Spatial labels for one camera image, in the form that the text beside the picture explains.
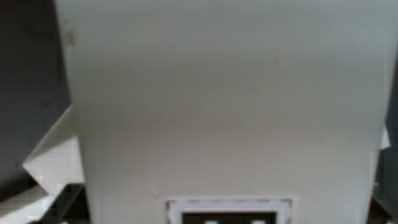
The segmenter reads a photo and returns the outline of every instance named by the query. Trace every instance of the black object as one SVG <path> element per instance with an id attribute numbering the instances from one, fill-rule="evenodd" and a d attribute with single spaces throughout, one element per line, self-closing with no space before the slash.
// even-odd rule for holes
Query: black object
<path id="1" fill-rule="evenodd" d="M 252 224 L 263 221 L 265 224 L 275 224 L 277 214 L 273 212 L 247 213 L 185 213 L 183 224 L 204 224 L 206 221 L 217 221 L 218 224 Z"/>

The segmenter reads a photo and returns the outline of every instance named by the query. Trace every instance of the white panel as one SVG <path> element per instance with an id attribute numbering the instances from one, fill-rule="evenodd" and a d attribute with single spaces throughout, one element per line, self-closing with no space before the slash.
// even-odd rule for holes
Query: white panel
<path id="1" fill-rule="evenodd" d="M 94 224 L 169 197 L 295 197 L 362 224 L 396 0 L 58 0 Z"/>

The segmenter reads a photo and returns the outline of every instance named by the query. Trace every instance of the dark background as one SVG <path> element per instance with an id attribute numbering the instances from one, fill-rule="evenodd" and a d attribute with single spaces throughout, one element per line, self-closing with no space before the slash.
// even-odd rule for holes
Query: dark background
<path id="1" fill-rule="evenodd" d="M 0 0 L 0 201 L 35 185 L 21 163 L 67 108 L 53 3 Z"/>

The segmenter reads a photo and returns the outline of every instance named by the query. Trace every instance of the gray surface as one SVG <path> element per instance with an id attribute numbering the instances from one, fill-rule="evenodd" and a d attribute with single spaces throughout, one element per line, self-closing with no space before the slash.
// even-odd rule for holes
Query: gray surface
<path id="1" fill-rule="evenodd" d="M 21 163 L 69 105 L 51 1 L 0 1 L 0 200 L 32 184 Z"/>
<path id="2" fill-rule="evenodd" d="M 94 223 L 162 223 L 208 196 L 364 223 L 396 1 L 58 3 Z"/>

